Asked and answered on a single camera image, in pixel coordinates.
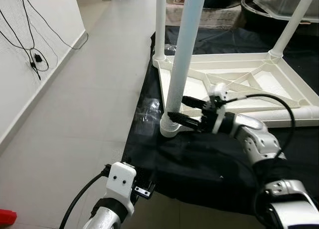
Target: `red object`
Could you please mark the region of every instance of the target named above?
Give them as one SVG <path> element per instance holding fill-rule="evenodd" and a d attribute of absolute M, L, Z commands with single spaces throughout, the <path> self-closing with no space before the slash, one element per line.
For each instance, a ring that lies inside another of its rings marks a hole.
<path fill-rule="evenodd" d="M 16 220 L 16 212 L 0 209 L 0 226 L 12 225 Z"/>

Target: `black cloth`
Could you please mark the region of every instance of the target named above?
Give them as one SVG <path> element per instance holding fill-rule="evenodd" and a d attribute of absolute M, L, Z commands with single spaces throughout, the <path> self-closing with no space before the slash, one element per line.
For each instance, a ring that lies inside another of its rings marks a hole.
<path fill-rule="evenodd" d="M 178 27 L 166 27 L 166 43 L 176 45 Z M 194 54 L 267 52 L 278 36 L 243 29 L 199 29 Z M 318 94 L 318 38 L 294 36 L 284 59 Z M 174 51 L 166 50 L 166 55 Z M 239 142 L 227 135 L 182 132 L 160 134 L 163 112 L 158 70 L 150 61 L 127 139 L 123 160 L 137 166 L 138 182 L 156 182 L 156 191 L 183 202 L 251 214 L 254 182 Z M 270 129 L 282 144 L 288 128 Z M 318 198 L 318 127 L 297 128 L 286 156 L 295 178 Z"/>

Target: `white pipe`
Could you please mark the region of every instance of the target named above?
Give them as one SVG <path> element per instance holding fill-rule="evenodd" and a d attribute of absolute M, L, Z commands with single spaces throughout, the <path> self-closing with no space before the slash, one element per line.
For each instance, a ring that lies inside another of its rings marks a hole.
<path fill-rule="evenodd" d="M 179 112 L 203 5 L 204 0 L 185 0 L 184 3 L 167 103 L 160 121 L 160 132 L 165 137 L 175 136 L 180 126 L 169 119 L 167 112 Z"/>
<path fill-rule="evenodd" d="M 297 29 L 299 23 L 304 17 L 312 1 L 313 0 L 300 0 L 294 14 L 292 15 L 290 21 L 286 25 L 278 41 L 276 42 L 274 48 L 269 51 L 269 53 L 272 56 L 275 56 L 275 57 L 283 56 L 284 49 L 286 48 L 290 38 L 293 36 L 295 30 Z"/>
<path fill-rule="evenodd" d="M 166 20 L 166 0 L 156 0 L 156 26 L 155 26 L 155 54 L 154 60 L 165 60 L 165 20 Z"/>

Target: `white plastic frame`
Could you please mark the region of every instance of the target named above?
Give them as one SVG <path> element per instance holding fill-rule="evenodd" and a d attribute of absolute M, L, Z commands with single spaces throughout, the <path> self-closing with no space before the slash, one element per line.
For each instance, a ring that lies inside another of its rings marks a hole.
<path fill-rule="evenodd" d="M 164 54 L 166 0 L 157 0 L 156 45 L 153 65 L 160 75 L 165 112 L 161 133 L 172 137 L 180 130 L 167 112 L 200 117 L 201 112 L 181 104 L 183 95 L 207 100 L 212 85 L 224 82 L 229 99 L 253 93 L 273 94 L 293 109 L 297 126 L 319 125 L 319 97 L 282 58 L 312 0 L 301 0 L 273 49 L 266 53 L 192 55 L 204 0 L 185 0 L 175 56 Z M 262 120 L 268 127 L 289 126 L 287 111 L 269 99 L 233 102 L 228 111 Z"/>

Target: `plastic storage bin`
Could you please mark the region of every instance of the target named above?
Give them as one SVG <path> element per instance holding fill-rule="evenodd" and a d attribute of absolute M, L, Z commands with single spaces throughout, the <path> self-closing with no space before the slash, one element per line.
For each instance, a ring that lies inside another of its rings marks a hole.
<path fill-rule="evenodd" d="M 299 2 L 300 0 L 254 0 L 271 17 L 280 20 L 289 20 Z M 313 0 L 303 21 L 319 22 L 319 0 Z"/>

